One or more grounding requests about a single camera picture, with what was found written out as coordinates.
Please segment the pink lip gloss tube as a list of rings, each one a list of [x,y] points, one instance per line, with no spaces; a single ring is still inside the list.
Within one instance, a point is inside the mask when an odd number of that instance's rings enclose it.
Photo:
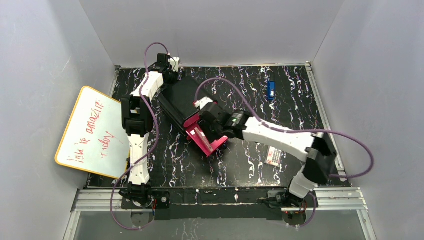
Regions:
[[[198,135],[198,137],[201,139],[201,141],[203,142],[203,144],[205,145],[205,147],[207,149],[209,149],[210,151],[213,150],[212,146],[210,145],[208,139],[206,138],[206,136],[203,134],[203,132],[201,130],[199,130],[197,127],[194,129],[195,133]]]

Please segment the pink drawer tray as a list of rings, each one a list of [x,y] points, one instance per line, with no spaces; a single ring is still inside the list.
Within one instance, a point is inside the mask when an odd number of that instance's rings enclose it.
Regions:
[[[223,147],[227,140],[227,136],[216,138],[211,133],[207,133],[209,130],[201,120],[199,115],[196,113],[183,124],[183,128],[187,133],[187,140],[192,140],[195,144],[209,157],[217,149]]]

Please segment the clear false eyelash case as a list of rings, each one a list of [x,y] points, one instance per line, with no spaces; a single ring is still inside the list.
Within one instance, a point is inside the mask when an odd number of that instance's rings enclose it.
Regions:
[[[269,146],[265,163],[270,166],[279,167],[281,164],[282,151],[275,147]]]

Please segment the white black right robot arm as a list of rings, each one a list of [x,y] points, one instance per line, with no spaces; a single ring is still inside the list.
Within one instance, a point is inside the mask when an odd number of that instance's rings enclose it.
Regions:
[[[299,132],[253,117],[244,110],[228,113],[209,97],[194,102],[202,140],[222,137],[268,145],[303,163],[284,193],[274,197],[275,207],[298,206],[319,185],[327,184],[335,165],[336,149],[328,133]]]

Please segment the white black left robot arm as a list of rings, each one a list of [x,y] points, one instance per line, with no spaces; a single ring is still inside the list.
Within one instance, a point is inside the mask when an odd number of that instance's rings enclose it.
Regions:
[[[148,168],[148,155],[153,149],[148,148],[148,142],[151,131],[158,131],[159,124],[151,101],[163,86],[177,82],[180,61],[169,53],[159,53],[156,62],[146,68],[138,87],[121,99],[122,127],[129,142],[129,168],[127,188],[119,194],[142,208],[155,203]]]

